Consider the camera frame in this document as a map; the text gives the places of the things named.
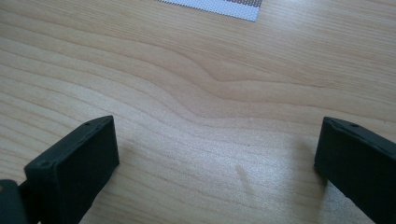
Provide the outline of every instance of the mesh sheet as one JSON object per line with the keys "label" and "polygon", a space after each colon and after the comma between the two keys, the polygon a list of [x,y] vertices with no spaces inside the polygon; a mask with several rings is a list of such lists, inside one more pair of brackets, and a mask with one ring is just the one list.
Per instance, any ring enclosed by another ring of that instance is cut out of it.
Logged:
{"label": "mesh sheet", "polygon": [[205,11],[255,21],[262,0],[160,0],[166,3],[194,7]]}

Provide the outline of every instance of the black plastic block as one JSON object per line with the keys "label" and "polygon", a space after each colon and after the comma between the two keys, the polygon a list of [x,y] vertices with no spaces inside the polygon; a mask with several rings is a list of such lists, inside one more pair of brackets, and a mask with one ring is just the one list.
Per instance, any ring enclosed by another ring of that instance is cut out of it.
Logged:
{"label": "black plastic block", "polygon": [[26,224],[27,221],[17,183],[0,180],[0,223]]}
{"label": "black plastic block", "polygon": [[111,116],[88,121],[25,167],[43,201],[42,224],[76,224],[120,163]]}
{"label": "black plastic block", "polygon": [[375,223],[396,224],[396,144],[324,118],[315,167]]}

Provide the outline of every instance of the wooden table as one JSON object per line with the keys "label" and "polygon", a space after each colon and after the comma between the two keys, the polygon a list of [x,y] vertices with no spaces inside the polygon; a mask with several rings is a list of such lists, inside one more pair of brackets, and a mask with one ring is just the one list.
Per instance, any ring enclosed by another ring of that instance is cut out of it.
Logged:
{"label": "wooden table", "polygon": [[372,223],[313,163],[324,116],[396,141],[395,1],[0,9],[0,178],[111,114],[121,165],[81,223]]}

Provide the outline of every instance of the light wood surface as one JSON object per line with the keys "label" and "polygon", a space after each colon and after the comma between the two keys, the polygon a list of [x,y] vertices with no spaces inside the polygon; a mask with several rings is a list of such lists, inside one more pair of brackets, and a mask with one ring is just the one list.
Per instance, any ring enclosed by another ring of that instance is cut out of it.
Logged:
{"label": "light wood surface", "polygon": [[264,0],[256,22],[153,0],[0,1],[0,178],[113,115],[81,223],[372,223],[313,169],[324,116],[396,141],[396,2]]}

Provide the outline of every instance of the perforated sheet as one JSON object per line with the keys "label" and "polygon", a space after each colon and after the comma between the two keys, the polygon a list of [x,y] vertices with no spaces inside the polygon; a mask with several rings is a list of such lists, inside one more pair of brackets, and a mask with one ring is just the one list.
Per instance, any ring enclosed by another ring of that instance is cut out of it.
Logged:
{"label": "perforated sheet", "polygon": [[232,16],[247,21],[255,21],[262,0],[160,0],[185,7],[194,7],[205,11]]}

